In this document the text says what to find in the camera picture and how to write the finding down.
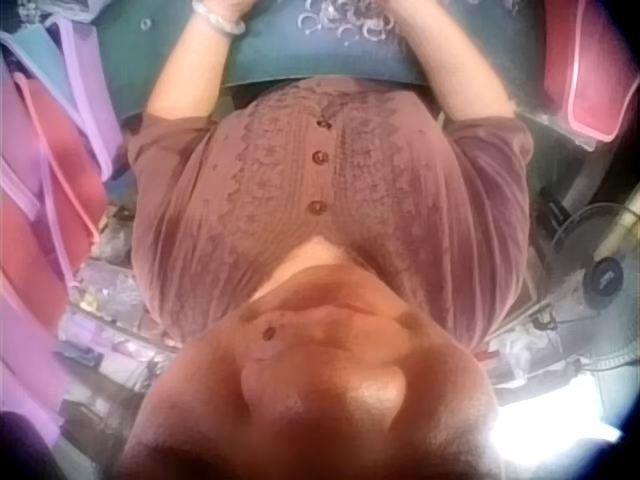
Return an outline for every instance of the skin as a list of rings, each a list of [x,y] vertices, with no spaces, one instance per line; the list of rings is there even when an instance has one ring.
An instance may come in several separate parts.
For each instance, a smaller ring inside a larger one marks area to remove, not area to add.
[[[208,1],[228,21],[253,3]],[[436,2],[384,5],[451,117],[513,116],[496,75]],[[209,115],[229,45],[194,16],[147,113]],[[119,478],[499,476],[488,446],[495,413],[469,352],[348,252],[316,238],[185,345],[142,405]]]

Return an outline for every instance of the bracelet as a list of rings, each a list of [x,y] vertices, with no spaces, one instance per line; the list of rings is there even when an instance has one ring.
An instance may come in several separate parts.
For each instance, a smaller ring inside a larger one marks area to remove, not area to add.
[[[211,26],[222,33],[226,33],[228,35],[242,35],[246,29],[242,20],[238,20],[236,23],[227,22],[225,19],[209,10],[202,3],[202,0],[193,0],[192,5],[194,12],[206,17]]]

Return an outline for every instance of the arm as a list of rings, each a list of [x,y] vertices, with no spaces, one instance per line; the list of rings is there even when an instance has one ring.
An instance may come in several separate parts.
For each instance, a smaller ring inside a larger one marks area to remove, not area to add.
[[[451,118],[513,117],[500,79],[436,0],[385,3]]]
[[[224,20],[235,23],[256,0],[206,0]],[[231,37],[194,13],[171,52],[147,103],[146,113],[175,120],[207,117],[218,100]]]

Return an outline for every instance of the mauve blouse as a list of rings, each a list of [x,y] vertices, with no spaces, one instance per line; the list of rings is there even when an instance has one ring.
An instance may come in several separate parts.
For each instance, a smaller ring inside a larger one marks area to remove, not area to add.
[[[517,120],[443,131],[412,91],[341,77],[275,89],[220,123],[146,117],[129,150],[134,270],[184,341],[319,235],[473,348],[522,283],[531,154]]]

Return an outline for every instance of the person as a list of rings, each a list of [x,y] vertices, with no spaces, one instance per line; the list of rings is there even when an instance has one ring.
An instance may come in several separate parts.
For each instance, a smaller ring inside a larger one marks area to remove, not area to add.
[[[205,0],[223,25],[255,0]],[[532,140],[435,0],[381,0],[449,122],[313,77],[216,123],[231,36],[194,13],[130,143],[133,264],[184,347],[118,478],[492,478],[472,353],[517,296]]]

